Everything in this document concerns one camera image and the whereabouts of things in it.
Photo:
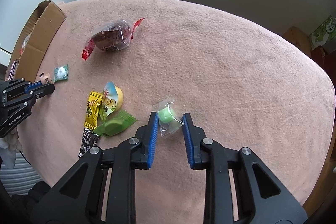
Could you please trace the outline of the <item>white gloved left hand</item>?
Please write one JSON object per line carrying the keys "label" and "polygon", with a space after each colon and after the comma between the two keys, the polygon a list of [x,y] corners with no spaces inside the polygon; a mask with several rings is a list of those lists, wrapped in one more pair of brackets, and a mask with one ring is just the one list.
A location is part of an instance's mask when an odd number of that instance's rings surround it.
{"label": "white gloved left hand", "polygon": [[1,159],[4,165],[13,169],[16,161],[16,153],[22,149],[17,130],[11,131],[4,138],[1,138]]}

